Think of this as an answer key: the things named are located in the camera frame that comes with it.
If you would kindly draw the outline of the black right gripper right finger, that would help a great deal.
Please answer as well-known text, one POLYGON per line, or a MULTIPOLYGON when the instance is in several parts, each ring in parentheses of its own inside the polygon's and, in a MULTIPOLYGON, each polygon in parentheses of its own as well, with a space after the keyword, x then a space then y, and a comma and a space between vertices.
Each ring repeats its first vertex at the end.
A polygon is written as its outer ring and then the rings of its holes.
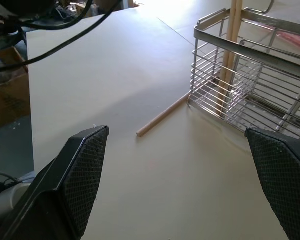
POLYGON ((300 140, 247 128, 263 193, 289 240, 300 240, 300 140))

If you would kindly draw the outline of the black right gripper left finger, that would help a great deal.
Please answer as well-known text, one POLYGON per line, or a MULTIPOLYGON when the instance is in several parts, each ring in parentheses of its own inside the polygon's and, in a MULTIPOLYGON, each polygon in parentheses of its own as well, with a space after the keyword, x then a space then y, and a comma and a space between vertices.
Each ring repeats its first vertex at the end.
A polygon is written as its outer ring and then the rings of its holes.
POLYGON ((100 186, 106 125, 68 139, 0 224, 0 240, 81 240, 100 186))

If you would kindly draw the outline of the silver robot body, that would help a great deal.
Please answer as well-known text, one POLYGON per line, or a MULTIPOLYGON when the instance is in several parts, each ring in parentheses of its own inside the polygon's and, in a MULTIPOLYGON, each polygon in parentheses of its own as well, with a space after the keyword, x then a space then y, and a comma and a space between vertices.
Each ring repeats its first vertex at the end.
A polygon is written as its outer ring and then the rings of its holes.
POLYGON ((2 224, 7 216, 14 210, 30 185, 30 182, 19 183, 0 193, 0 224, 2 224))

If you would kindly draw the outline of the brown cardboard box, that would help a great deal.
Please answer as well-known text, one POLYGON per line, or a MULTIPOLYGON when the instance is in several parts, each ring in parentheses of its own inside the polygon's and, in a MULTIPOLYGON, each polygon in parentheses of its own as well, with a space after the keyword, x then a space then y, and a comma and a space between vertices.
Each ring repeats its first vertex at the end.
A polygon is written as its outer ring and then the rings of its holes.
POLYGON ((28 67, 0 72, 0 128, 30 114, 28 67))

